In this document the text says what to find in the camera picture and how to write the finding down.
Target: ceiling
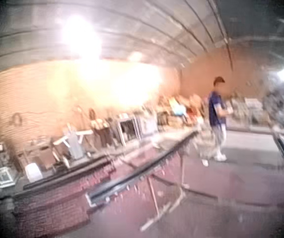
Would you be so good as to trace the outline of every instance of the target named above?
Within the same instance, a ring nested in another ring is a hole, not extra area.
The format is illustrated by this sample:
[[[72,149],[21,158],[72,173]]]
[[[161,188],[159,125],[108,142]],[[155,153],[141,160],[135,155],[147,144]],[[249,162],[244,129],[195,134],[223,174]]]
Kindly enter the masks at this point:
[[[284,4],[260,2],[0,1],[0,71],[19,64],[76,57],[62,41],[64,22],[71,15],[80,15],[92,25],[102,41],[104,59],[128,60],[139,52],[141,62],[183,67],[223,46],[224,37],[229,37],[230,43],[251,41],[284,57]]]

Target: purple t-shirt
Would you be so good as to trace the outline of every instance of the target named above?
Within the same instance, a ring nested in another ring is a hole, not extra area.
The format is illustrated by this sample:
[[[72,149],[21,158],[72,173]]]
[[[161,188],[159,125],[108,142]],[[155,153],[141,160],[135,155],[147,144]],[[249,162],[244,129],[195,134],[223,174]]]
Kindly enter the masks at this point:
[[[226,118],[221,118],[217,115],[215,106],[218,104],[220,104],[222,109],[225,109],[225,104],[223,103],[221,96],[217,92],[212,91],[209,97],[209,114],[211,126],[226,124]]]

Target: wall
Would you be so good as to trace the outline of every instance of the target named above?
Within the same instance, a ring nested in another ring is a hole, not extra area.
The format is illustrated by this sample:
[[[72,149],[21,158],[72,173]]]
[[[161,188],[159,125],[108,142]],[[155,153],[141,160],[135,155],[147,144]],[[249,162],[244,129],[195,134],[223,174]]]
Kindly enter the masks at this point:
[[[0,73],[0,140],[21,149],[40,135],[59,136],[68,122],[84,126],[77,106],[98,117],[125,112],[179,91],[175,69],[101,60],[47,61]],[[12,119],[15,113],[19,117]]]
[[[249,47],[232,46],[230,51],[233,71],[226,48],[215,49],[182,69],[181,94],[188,97],[197,93],[206,97],[213,88],[214,78],[222,76],[229,93],[236,91],[245,97],[260,98],[267,79],[263,69],[273,62],[270,62],[269,56]]]

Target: dark hair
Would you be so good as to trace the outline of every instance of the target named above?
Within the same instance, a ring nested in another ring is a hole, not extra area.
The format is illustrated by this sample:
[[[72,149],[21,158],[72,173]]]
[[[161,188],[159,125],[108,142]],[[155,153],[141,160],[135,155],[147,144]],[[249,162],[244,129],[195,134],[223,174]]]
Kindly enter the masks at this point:
[[[218,83],[225,83],[225,80],[224,80],[222,77],[218,76],[218,77],[216,77],[215,80],[213,81],[214,87],[215,87]]]

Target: person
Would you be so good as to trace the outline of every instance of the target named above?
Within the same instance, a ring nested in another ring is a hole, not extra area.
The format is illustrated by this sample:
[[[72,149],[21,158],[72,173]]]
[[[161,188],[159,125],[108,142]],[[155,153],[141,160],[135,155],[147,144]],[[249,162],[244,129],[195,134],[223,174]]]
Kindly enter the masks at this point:
[[[233,113],[232,108],[226,109],[221,95],[225,93],[225,80],[216,77],[213,82],[213,91],[209,96],[209,121],[215,137],[213,158],[225,161],[226,156],[221,153],[221,147],[226,141],[226,117]]]

